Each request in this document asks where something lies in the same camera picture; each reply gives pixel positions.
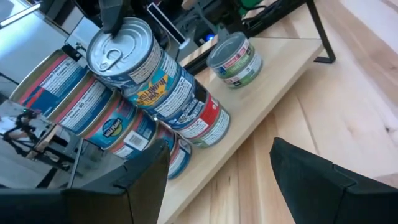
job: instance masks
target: stack of cans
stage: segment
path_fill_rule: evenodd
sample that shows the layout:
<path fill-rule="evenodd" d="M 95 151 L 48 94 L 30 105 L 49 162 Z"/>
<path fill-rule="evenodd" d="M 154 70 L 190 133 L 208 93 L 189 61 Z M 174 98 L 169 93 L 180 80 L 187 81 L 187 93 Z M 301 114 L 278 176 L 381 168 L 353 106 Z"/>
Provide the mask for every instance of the stack of cans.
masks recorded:
<path fill-rule="evenodd" d="M 57 50 L 11 100 L 124 159 L 164 139 L 170 179 L 191 158 L 188 142 L 207 148 L 226 134 L 228 112 L 160 48 L 143 20 L 125 18 L 114 37 L 99 31 L 86 59 L 90 70 Z"/>
<path fill-rule="evenodd" d="M 251 83 L 262 68 L 262 58 L 242 32 L 218 42 L 207 58 L 209 66 L 229 88 Z"/>
<path fill-rule="evenodd" d="M 200 148 L 216 144 L 228 130 L 228 112 L 159 47 L 141 19 L 126 18 L 116 37 L 97 33 L 87 64 L 131 103 Z"/>

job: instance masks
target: black metal bracket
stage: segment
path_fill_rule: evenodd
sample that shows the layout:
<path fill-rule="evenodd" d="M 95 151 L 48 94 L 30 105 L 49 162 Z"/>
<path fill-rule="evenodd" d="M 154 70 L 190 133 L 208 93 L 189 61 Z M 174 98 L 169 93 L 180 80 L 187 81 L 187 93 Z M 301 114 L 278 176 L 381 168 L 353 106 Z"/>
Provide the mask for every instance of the black metal bracket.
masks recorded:
<path fill-rule="evenodd" d="M 313 0 L 307 0 L 306 3 L 307 3 L 308 10 L 310 11 L 312 20 L 315 24 L 315 27 L 317 28 L 318 34 L 321 38 L 323 47 L 325 48 L 325 50 L 328 54 L 328 57 L 317 57 L 314 62 L 333 63 L 336 60 L 336 55 L 330 45 L 330 42 L 329 42 L 328 36 L 326 35 L 325 29 L 323 28 L 321 18 L 317 11 L 317 7 L 315 6 L 315 3 Z"/>
<path fill-rule="evenodd" d="M 273 2 L 270 6 L 267 7 L 267 9 L 260 12 L 256 17 L 253 17 L 253 20 L 248 22 L 248 28 L 247 30 L 245 30 L 246 36 L 249 38 L 258 35 L 263 30 L 280 21 L 282 18 L 289 15 L 291 12 L 293 12 L 303 4 L 307 4 L 308 10 L 310 11 L 315 27 L 317 28 L 317 31 L 321 38 L 322 44 L 328 54 L 328 57 L 317 57 L 315 59 L 315 62 L 333 63 L 336 60 L 336 56 L 329 43 L 328 37 L 323 28 L 320 16 L 313 0 L 277 0 Z M 241 20 L 236 20 L 235 23 L 237 26 L 242 25 Z M 197 73 L 204 70 L 207 67 L 206 59 L 209 56 L 211 50 L 213 50 L 213 47 L 214 46 L 212 46 L 201 55 L 199 55 L 197 58 L 186 64 L 184 68 L 193 75 L 196 75 Z"/>

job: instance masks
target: wooden shelf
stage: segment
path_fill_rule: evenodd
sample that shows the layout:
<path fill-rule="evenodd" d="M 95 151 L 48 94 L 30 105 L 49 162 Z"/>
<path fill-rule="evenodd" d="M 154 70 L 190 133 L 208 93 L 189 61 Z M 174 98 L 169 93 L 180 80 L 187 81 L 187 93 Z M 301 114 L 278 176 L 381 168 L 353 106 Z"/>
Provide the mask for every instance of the wooden shelf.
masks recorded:
<path fill-rule="evenodd" d="M 158 224 L 176 219 L 323 50 L 318 39 L 251 38 L 250 42 L 264 60 L 261 73 L 237 90 L 214 75 L 203 83 L 229 111 L 231 125 L 217 145 L 194 149 L 184 173 L 167 183 Z"/>

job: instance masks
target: light wood surface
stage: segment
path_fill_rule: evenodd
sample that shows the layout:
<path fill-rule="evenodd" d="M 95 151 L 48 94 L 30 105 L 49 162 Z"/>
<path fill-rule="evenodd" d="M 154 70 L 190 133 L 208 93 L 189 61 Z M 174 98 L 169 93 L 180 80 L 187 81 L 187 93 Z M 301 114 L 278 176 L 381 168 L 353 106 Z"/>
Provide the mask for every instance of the light wood surface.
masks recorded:
<path fill-rule="evenodd" d="M 217 145 L 194 150 L 184 173 L 167 183 L 158 223 L 176 219 L 323 49 L 317 39 L 252 38 L 250 42 L 264 58 L 263 69 L 252 83 L 237 90 L 229 89 L 219 78 L 204 83 L 230 113 L 231 124 Z M 224 180 L 222 184 L 227 186 L 230 182 Z"/>
<path fill-rule="evenodd" d="M 316 4 L 337 61 L 313 63 L 174 224 L 294 223 L 269 160 L 275 136 L 398 187 L 398 1 Z M 303 6 L 259 37 L 318 34 Z"/>

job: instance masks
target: blue light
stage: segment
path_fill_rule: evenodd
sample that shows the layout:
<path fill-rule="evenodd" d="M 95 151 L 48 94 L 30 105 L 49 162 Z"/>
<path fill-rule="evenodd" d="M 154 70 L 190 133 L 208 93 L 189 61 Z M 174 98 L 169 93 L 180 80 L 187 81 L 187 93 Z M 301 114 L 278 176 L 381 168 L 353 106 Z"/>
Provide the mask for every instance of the blue light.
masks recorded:
<path fill-rule="evenodd" d="M 215 36 L 214 34 L 207 34 L 206 42 L 208 42 L 209 40 L 213 39 L 214 36 Z"/>

